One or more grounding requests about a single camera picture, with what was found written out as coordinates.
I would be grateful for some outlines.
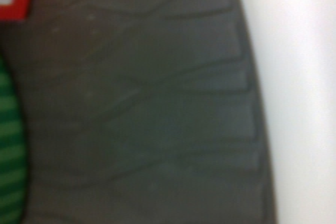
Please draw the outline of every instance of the gray fabric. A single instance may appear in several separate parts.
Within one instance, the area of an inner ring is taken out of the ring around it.
[[[245,30],[227,0],[39,0],[2,26],[32,152],[26,224],[273,223]]]

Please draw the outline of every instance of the red object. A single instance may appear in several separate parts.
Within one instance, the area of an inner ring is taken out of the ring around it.
[[[23,20],[27,16],[30,0],[12,0],[9,5],[0,0],[0,20]]]

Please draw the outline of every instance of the green object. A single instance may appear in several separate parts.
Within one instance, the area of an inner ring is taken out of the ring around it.
[[[0,59],[0,224],[20,223],[26,176],[26,145],[18,101]]]

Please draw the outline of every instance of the white surface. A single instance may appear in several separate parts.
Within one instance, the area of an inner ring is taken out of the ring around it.
[[[336,224],[336,0],[242,0],[279,224]]]
[[[0,0],[0,6],[2,5],[12,5],[14,0]]]

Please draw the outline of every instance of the green striped fabric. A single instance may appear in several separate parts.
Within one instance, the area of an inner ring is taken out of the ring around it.
[[[18,224],[26,196],[26,147],[18,102],[0,59],[0,224]]]

